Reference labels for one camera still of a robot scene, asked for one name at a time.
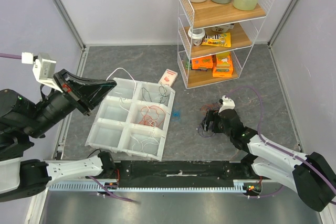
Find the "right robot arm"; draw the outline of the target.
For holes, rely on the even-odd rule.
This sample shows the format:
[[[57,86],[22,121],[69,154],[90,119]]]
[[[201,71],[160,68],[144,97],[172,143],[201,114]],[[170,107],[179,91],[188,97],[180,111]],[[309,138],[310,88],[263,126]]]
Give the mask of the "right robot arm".
[[[209,110],[201,122],[204,131],[225,134],[250,161],[240,166],[248,179],[256,175],[288,187],[312,210],[335,204],[335,172],[319,153],[305,154],[285,148],[244,126],[234,109]]]

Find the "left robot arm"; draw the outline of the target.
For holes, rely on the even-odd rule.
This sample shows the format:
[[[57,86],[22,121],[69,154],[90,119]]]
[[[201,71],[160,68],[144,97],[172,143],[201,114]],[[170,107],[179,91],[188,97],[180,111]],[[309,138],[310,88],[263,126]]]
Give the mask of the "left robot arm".
[[[65,69],[54,73],[51,82],[51,92],[37,104],[14,90],[1,90],[1,202],[32,197],[71,178],[111,178],[115,173],[108,152],[65,163],[22,160],[34,146],[31,138],[44,138],[74,110],[89,115],[117,86],[113,79],[81,78]]]

